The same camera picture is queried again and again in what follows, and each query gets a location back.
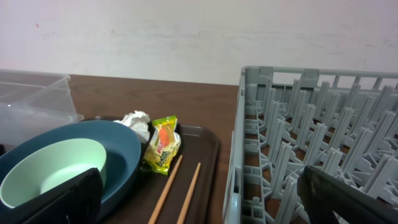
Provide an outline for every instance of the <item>dark blue plate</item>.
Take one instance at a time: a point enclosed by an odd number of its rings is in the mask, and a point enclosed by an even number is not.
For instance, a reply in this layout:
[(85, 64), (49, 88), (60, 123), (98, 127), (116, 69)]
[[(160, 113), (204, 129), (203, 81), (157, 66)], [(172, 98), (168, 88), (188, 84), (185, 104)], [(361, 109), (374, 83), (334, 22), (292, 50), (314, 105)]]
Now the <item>dark blue plate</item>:
[[(73, 138), (93, 139), (106, 149), (106, 184), (98, 214), (98, 219), (102, 219), (123, 199), (139, 171), (140, 142), (134, 131), (122, 124), (85, 121), (34, 137), (0, 157), (0, 183), (18, 162), (33, 152)], [(0, 216), (9, 209), (0, 203)]]

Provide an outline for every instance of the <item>brown serving tray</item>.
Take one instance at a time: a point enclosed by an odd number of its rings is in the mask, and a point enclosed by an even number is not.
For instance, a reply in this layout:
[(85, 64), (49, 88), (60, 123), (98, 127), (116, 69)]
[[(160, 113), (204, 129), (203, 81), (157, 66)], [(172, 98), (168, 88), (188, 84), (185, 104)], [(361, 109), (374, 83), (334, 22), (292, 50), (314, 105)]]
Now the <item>brown serving tray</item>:
[[(101, 119), (115, 120), (109, 117), (101, 117)], [(185, 223), (202, 224), (206, 219), (220, 142), (212, 131), (198, 126), (181, 124), (177, 127), (176, 132), (180, 134), (182, 143), (178, 155), (173, 159), (172, 167), (180, 154), (183, 159), (163, 204), (157, 224), (175, 224), (177, 222), (199, 162), (201, 163), (200, 172)], [(133, 188), (124, 201), (102, 223), (148, 223), (168, 179), (169, 177), (162, 174), (140, 171)]]

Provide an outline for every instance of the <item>plastic container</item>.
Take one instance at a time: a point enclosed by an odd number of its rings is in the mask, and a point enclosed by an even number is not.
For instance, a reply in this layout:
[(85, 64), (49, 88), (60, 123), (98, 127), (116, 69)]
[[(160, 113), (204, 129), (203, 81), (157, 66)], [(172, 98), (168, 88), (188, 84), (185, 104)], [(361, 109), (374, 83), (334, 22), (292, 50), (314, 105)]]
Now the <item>plastic container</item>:
[(244, 67), (224, 223), (309, 223), (297, 196), (307, 165), (398, 207), (397, 84), (398, 73)]
[(0, 144), (7, 148), (83, 119), (76, 114), (69, 75), (0, 70)]

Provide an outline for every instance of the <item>yellow snack package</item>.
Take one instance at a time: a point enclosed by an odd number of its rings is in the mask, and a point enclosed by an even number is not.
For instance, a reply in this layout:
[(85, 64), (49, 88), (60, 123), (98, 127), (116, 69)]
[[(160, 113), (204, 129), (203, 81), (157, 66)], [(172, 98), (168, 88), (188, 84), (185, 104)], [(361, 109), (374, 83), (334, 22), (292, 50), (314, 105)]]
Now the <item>yellow snack package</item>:
[(181, 145), (180, 135), (175, 133), (177, 117), (169, 116), (152, 122), (155, 133), (144, 154), (144, 162), (152, 171), (167, 175), (170, 163)]

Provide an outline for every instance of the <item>brown wooden table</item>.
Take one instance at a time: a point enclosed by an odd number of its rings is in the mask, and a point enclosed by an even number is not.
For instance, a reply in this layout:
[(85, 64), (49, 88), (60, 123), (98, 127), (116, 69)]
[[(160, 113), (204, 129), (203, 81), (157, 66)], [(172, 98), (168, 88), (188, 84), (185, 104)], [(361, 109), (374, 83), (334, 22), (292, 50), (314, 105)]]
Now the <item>brown wooden table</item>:
[[(77, 112), (86, 118), (123, 116), (141, 110), (151, 119), (176, 115), (181, 124), (206, 127), (217, 134), (221, 147), (206, 223), (221, 223), (237, 86), (81, 75), (71, 77), (69, 85), (73, 102)], [(107, 219), (107, 223), (112, 223), (112, 217)], [(123, 214), (117, 223), (134, 223), (134, 217)]]

